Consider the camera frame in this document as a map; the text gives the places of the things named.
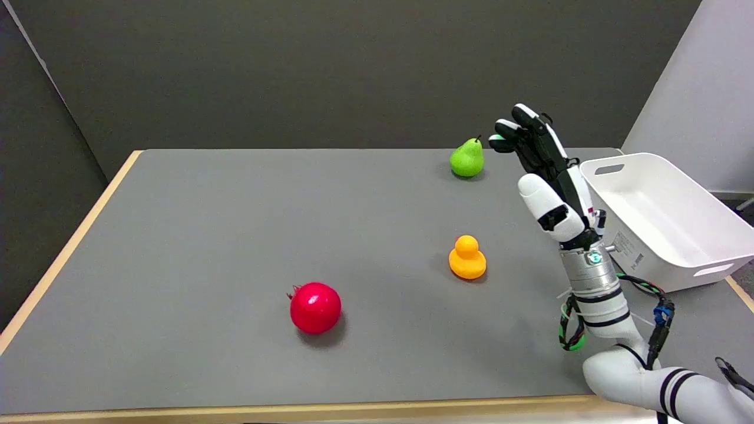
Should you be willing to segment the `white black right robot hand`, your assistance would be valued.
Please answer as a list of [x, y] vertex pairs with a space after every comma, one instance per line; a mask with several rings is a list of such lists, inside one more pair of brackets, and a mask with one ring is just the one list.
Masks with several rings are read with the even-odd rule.
[[514, 153], [525, 175], [519, 194], [541, 230], [560, 249], [589, 250], [601, 240], [603, 220], [595, 209], [578, 158], [565, 151], [551, 118], [516, 104], [512, 119], [498, 119], [488, 145], [496, 153]]

